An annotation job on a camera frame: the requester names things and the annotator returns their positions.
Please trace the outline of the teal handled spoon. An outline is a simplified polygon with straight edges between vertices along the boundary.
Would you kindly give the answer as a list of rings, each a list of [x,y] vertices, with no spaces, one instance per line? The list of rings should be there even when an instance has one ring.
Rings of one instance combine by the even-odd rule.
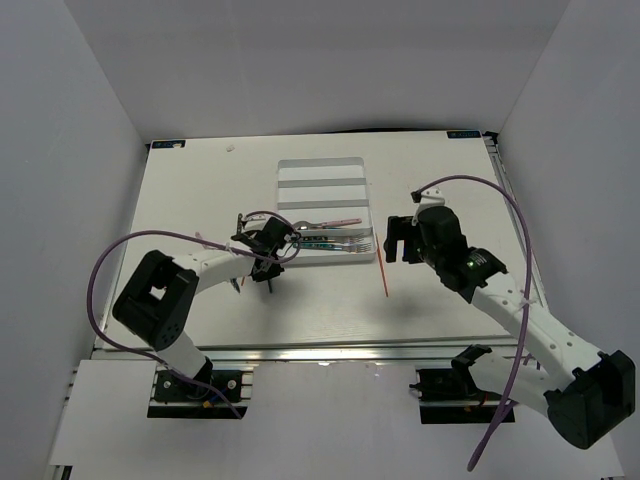
[[[349,236],[360,234],[362,231],[366,231],[366,225],[363,223],[358,225],[344,226],[340,228],[327,228],[327,229],[304,229],[300,227],[300,223],[305,221],[298,221],[293,224],[294,229],[303,236]]]

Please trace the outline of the pink handled spoon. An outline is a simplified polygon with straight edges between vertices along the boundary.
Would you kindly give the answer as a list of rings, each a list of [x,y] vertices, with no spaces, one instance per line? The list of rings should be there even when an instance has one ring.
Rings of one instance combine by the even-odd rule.
[[[327,228],[340,228],[344,226],[358,225],[362,223],[361,218],[341,219],[324,222],[302,222],[300,227],[304,229],[327,229]]]

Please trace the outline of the teal handled fork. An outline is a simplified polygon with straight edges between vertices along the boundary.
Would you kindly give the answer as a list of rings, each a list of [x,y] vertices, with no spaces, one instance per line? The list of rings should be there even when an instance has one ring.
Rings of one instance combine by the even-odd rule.
[[[339,251],[353,254],[367,253],[372,251],[370,243],[330,243],[330,242],[298,242],[297,247],[304,250],[317,251]]]
[[[300,243],[358,244],[366,239],[366,235],[352,236],[302,236]]]

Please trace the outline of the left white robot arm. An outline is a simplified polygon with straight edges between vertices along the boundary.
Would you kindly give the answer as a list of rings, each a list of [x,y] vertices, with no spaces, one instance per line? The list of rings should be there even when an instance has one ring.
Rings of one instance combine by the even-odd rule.
[[[223,283],[238,289],[237,282],[246,277],[259,283],[279,276],[290,260],[279,252],[298,238],[289,222],[272,216],[225,244],[205,241],[196,253],[149,251],[115,300],[112,317],[174,371],[180,391],[202,398],[211,387],[212,363],[185,332],[195,297]]]

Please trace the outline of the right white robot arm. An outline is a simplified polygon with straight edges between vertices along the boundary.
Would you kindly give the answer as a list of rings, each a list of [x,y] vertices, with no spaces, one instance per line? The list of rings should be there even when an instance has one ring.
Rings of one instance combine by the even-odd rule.
[[[475,344],[451,362],[453,390],[472,399],[509,387],[510,397],[547,418],[571,445],[588,449],[630,417],[636,407],[636,367],[620,350],[607,354],[565,327],[548,310],[528,304],[506,265],[472,247],[455,213],[432,206],[414,216],[391,216],[383,244],[389,263],[430,266],[441,283],[491,317],[539,368],[520,367]]]

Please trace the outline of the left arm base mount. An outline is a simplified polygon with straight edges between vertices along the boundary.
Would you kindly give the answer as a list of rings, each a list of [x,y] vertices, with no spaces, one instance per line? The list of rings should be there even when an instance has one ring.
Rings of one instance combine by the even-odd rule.
[[[244,417],[252,395],[252,372],[213,370],[209,384],[225,396],[238,415],[210,388],[184,382],[168,370],[158,369],[150,392],[147,417],[186,420],[239,420]]]

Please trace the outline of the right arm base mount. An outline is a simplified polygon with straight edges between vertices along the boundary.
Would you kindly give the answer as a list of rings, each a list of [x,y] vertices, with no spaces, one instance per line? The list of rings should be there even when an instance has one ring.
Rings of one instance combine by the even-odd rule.
[[[488,425],[497,412],[500,393],[480,390],[470,367],[492,350],[472,345],[451,360],[446,368],[422,368],[409,392],[419,403],[422,425]]]

